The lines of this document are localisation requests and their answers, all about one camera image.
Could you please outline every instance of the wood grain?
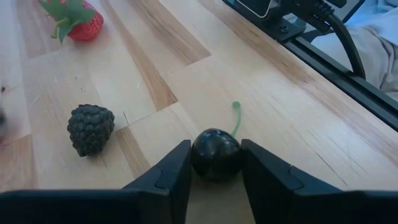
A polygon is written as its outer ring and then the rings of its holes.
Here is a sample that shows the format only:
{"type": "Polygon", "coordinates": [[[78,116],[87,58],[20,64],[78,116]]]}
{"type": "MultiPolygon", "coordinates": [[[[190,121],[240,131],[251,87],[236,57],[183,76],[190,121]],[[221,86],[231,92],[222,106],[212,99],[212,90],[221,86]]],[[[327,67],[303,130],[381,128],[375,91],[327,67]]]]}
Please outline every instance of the wood grain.
{"type": "Polygon", "coordinates": [[[0,191],[36,188],[35,171],[30,135],[0,148],[0,191]]]}
{"type": "Polygon", "coordinates": [[[38,1],[16,0],[12,4],[15,4],[28,58],[35,58],[62,48],[58,40],[50,37],[55,22],[50,16],[47,16],[38,1]]]}
{"type": "Polygon", "coordinates": [[[135,178],[138,178],[140,175],[147,172],[151,166],[142,154],[137,140],[131,134],[128,127],[117,131],[116,135],[132,173],[135,178]]]}
{"type": "Polygon", "coordinates": [[[160,76],[154,64],[151,62],[151,60],[149,60],[135,38],[129,33],[129,31],[120,21],[109,1],[103,0],[101,1],[101,4],[121,34],[121,38],[127,47],[130,56],[140,70],[145,84],[148,87],[152,101],[155,104],[156,110],[161,110],[166,106],[177,102],[177,99],[170,90],[169,86],[167,86],[166,82],[164,82],[164,79],[160,76]]]}
{"type": "Polygon", "coordinates": [[[79,53],[65,49],[36,57],[22,66],[37,164],[38,187],[120,188],[132,180],[132,174],[118,142],[111,138],[112,153],[80,158],[72,148],[67,132],[70,112],[79,104],[102,105],[91,81],[89,70],[79,53]]]}
{"type": "Polygon", "coordinates": [[[185,65],[210,56],[202,44],[158,1],[129,0],[149,29],[185,65]]]}
{"type": "Polygon", "coordinates": [[[154,113],[128,128],[151,166],[158,163],[180,142],[192,138],[172,107],[154,113]]]}
{"type": "Polygon", "coordinates": [[[21,72],[21,57],[15,28],[15,15],[11,3],[0,5],[0,19],[7,21],[0,33],[0,85],[5,88],[0,95],[0,108],[4,110],[9,132],[1,144],[8,144],[30,134],[24,84],[21,72]]]}
{"type": "MultiPolygon", "coordinates": [[[[212,55],[241,71],[243,75],[261,70],[264,66],[273,67],[198,1],[160,0],[160,2],[212,55]]],[[[223,1],[214,2],[225,5],[223,1]]]]}
{"type": "Polygon", "coordinates": [[[204,182],[196,174],[192,179],[187,224],[256,223],[241,174],[227,184],[204,182]]]}
{"type": "Polygon", "coordinates": [[[243,107],[239,139],[250,138],[342,189],[398,184],[381,177],[385,172],[393,175],[397,170],[395,162],[378,163],[374,158],[386,158],[385,155],[375,150],[361,133],[305,90],[295,87],[289,79],[281,79],[278,73],[270,73],[268,68],[242,77],[212,56],[170,74],[167,82],[199,130],[231,131],[236,120],[231,104],[238,100],[243,107]]]}
{"type": "Polygon", "coordinates": [[[356,108],[350,107],[347,101],[342,101],[339,96],[336,96],[335,90],[330,89],[329,83],[318,82],[320,77],[315,71],[308,73],[308,69],[302,70],[303,62],[292,60],[290,54],[281,54],[280,47],[275,47],[275,44],[272,44],[273,41],[268,36],[259,32],[242,16],[234,13],[226,4],[217,4],[213,0],[199,0],[199,2],[224,22],[248,46],[252,47],[266,60],[272,62],[286,78],[305,90],[311,98],[317,100],[333,114],[339,116],[348,126],[360,133],[361,138],[368,144],[371,144],[372,147],[383,153],[391,162],[398,166],[398,163],[396,163],[398,159],[398,144],[381,140],[388,138],[388,136],[380,138],[379,135],[382,133],[375,126],[365,122],[365,118],[357,112],[356,108]]]}

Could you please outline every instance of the black device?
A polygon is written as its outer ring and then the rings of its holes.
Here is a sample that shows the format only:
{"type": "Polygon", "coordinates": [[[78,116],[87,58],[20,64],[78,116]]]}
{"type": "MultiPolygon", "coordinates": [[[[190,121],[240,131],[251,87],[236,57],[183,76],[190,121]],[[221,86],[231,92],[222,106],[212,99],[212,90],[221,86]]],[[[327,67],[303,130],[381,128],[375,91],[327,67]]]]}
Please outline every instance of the black device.
{"type": "MultiPolygon", "coordinates": [[[[390,223],[398,192],[343,192],[244,139],[243,180],[256,223],[390,223]]],[[[1,223],[185,223],[191,142],[121,190],[0,194],[1,223]]]]}

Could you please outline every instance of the toy fruit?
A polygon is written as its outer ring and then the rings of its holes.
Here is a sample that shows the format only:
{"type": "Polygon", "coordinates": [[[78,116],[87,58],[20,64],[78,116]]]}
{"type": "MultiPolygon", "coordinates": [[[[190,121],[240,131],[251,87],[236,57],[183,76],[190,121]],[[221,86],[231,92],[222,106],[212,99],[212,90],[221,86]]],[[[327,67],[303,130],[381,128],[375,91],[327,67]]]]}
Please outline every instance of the toy fruit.
{"type": "Polygon", "coordinates": [[[62,43],[66,36],[72,40],[92,40],[100,32],[104,19],[85,0],[39,0],[40,5],[54,18],[51,35],[62,43]]]}
{"type": "Polygon", "coordinates": [[[79,156],[101,152],[114,128],[112,111],[97,105],[79,105],[72,111],[68,132],[79,156]]]}
{"type": "Polygon", "coordinates": [[[232,179],[243,165],[243,150],[235,139],[241,122],[241,105],[234,102],[238,111],[238,122],[232,134],[210,128],[202,132],[193,142],[191,165],[205,180],[222,182],[232,179]]]}

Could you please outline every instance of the black cable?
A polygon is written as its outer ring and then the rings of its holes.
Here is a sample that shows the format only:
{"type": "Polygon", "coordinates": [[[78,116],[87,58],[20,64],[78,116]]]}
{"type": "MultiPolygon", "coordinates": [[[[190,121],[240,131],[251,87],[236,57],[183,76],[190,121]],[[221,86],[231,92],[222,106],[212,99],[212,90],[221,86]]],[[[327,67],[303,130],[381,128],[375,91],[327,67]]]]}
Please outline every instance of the black cable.
{"type": "Polygon", "coordinates": [[[323,0],[315,0],[314,4],[315,15],[321,21],[326,21],[335,31],[340,42],[347,53],[349,62],[353,68],[354,75],[357,75],[366,80],[365,70],[363,68],[361,57],[359,56],[358,50],[354,44],[351,35],[349,34],[347,27],[344,23],[334,14],[334,9],[331,8],[323,0]]]}
{"type": "Polygon", "coordinates": [[[361,57],[346,26],[334,13],[331,13],[325,20],[333,28],[340,42],[343,44],[354,74],[366,80],[361,57]]]}

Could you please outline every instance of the green stem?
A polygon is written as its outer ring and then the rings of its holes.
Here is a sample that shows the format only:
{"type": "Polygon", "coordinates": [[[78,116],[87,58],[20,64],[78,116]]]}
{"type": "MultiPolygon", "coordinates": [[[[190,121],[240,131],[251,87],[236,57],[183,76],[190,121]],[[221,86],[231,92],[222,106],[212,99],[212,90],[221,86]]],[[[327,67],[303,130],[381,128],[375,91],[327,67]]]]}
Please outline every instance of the green stem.
{"type": "Polygon", "coordinates": [[[58,38],[58,29],[59,29],[59,27],[63,26],[63,25],[67,25],[67,24],[69,24],[69,22],[70,22],[70,20],[67,17],[57,21],[55,23],[55,28],[54,28],[54,30],[53,30],[53,32],[51,34],[51,38],[57,39],[58,38]]]}
{"type": "Polygon", "coordinates": [[[231,133],[232,137],[235,138],[236,133],[238,132],[239,127],[241,126],[242,109],[241,109],[241,104],[238,101],[233,102],[232,107],[238,112],[238,120],[236,122],[234,130],[231,133]]]}

